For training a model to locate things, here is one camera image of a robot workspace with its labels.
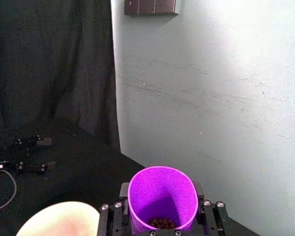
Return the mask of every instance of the gray wall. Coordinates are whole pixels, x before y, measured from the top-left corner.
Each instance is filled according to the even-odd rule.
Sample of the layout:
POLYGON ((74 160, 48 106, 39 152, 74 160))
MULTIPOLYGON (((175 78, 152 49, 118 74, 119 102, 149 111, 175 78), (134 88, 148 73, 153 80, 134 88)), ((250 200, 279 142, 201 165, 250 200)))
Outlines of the gray wall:
POLYGON ((265 236, 295 236, 295 0, 112 0, 122 152, 199 180, 265 236))

